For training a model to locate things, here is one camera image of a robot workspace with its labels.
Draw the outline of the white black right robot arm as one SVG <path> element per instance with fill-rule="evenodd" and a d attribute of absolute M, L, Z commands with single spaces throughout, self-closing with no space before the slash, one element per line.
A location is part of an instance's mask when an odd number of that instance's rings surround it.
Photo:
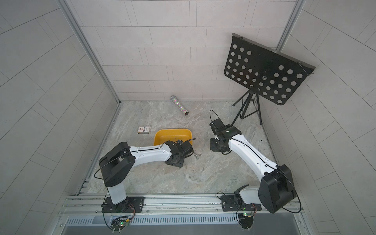
<path fill-rule="evenodd" d="M 240 208 L 250 204 L 261 204 L 270 212 L 283 209 L 286 204 L 299 198 L 292 179 L 292 172 L 286 165 L 278 165 L 262 155 L 234 126 L 210 123 L 215 135 L 210 140 L 210 150 L 226 154 L 236 153 L 251 168 L 260 181 L 259 188 L 243 186 L 234 192 Z"/>

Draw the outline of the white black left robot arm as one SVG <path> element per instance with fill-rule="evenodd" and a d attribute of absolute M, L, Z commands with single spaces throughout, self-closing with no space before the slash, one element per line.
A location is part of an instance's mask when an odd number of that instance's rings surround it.
<path fill-rule="evenodd" d="M 192 154 L 193 147 L 189 141 L 167 141 L 147 147 L 129 146 L 121 142 L 99 160 L 99 170 L 112 203 L 117 205 L 127 200 L 123 181 L 131 169 L 151 162 L 164 162 L 181 168 L 185 159 Z"/>

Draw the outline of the yellow plastic storage box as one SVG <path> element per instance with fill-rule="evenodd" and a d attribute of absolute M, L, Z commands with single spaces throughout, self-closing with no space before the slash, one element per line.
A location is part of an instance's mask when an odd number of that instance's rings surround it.
<path fill-rule="evenodd" d="M 161 145 L 164 142 L 176 142 L 181 140 L 183 142 L 190 140 L 192 144 L 193 135 L 189 129 L 162 129 L 159 130 L 154 137 L 154 145 Z"/>

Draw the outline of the playing card box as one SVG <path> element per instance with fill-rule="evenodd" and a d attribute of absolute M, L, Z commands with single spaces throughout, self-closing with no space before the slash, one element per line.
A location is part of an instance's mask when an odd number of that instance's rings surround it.
<path fill-rule="evenodd" d="M 139 126 L 137 130 L 138 134 L 150 134 L 150 132 L 151 132 L 151 125 Z"/>

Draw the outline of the silver screw cluster screw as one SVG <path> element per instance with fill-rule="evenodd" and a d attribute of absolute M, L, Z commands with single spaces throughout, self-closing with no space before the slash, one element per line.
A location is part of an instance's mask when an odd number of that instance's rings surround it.
<path fill-rule="evenodd" d="M 195 159 L 199 160 L 202 156 L 202 153 L 194 153 Z"/>

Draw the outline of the rhinestone silver microphone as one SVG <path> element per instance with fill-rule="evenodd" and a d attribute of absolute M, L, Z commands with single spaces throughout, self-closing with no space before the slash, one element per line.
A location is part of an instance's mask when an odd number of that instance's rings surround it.
<path fill-rule="evenodd" d="M 176 96 L 171 96 L 170 100 L 175 104 L 175 106 L 185 115 L 189 114 L 189 111 L 180 103 Z"/>

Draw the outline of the right green circuit board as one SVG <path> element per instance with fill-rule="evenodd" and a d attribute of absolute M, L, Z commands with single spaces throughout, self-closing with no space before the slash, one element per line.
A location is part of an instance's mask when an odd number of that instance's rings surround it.
<path fill-rule="evenodd" d="M 244 230 L 249 230 L 254 224 L 254 217 L 248 213 L 237 213 L 237 222 Z"/>

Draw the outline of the green circuit board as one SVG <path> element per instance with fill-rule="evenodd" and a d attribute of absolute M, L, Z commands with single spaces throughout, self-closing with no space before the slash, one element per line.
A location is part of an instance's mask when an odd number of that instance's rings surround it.
<path fill-rule="evenodd" d="M 249 230 L 254 224 L 254 217 L 248 213 L 237 213 L 237 222 L 244 230 Z"/>
<path fill-rule="evenodd" d="M 130 219 L 128 216 L 120 216 L 112 220 L 111 228 L 112 233 L 118 231 L 119 233 L 130 225 Z"/>

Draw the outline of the black perforated music stand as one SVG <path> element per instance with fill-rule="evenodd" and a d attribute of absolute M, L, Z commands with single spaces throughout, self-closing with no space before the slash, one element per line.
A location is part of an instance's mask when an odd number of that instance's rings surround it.
<path fill-rule="evenodd" d="M 315 68 L 234 33 L 223 73 L 247 89 L 236 117 L 247 117 L 253 96 L 284 105 Z"/>

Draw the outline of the left green circuit board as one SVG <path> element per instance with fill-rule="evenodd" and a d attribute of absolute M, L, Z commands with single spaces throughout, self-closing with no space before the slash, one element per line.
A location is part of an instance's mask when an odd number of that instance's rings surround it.
<path fill-rule="evenodd" d="M 130 219 L 128 216 L 120 216 L 112 220 L 111 228 L 112 233 L 118 231 L 119 233 L 130 225 Z"/>

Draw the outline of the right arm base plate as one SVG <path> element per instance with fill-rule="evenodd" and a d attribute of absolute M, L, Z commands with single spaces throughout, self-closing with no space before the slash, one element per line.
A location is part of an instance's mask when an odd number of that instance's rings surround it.
<path fill-rule="evenodd" d="M 237 210 L 259 212 L 262 210 L 261 204 L 246 204 L 239 196 L 222 195 L 219 199 L 224 212 L 235 212 Z"/>

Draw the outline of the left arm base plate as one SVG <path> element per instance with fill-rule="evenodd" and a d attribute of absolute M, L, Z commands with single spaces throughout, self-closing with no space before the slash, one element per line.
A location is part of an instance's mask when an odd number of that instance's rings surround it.
<path fill-rule="evenodd" d="M 107 197 L 102 206 L 102 213 L 140 213 L 144 206 L 145 197 L 127 197 L 124 201 L 114 204 L 111 197 Z"/>

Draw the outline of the aluminium rail frame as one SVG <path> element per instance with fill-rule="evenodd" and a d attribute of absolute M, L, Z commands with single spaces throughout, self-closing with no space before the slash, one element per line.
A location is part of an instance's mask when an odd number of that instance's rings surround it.
<path fill-rule="evenodd" d="M 293 200 L 276 213 L 262 210 L 223 211 L 222 195 L 205 194 L 132 194 L 129 197 L 145 197 L 140 213 L 102 213 L 107 194 L 68 196 L 57 214 L 51 233 L 133 235 L 153 234 L 267 234 L 311 235 L 305 212 L 298 201 Z M 237 222 L 237 213 L 254 217 L 251 229 L 244 230 Z M 130 225 L 120 233 L 112 233 L 111 222 L 120 216 L 128 216 Z"/>

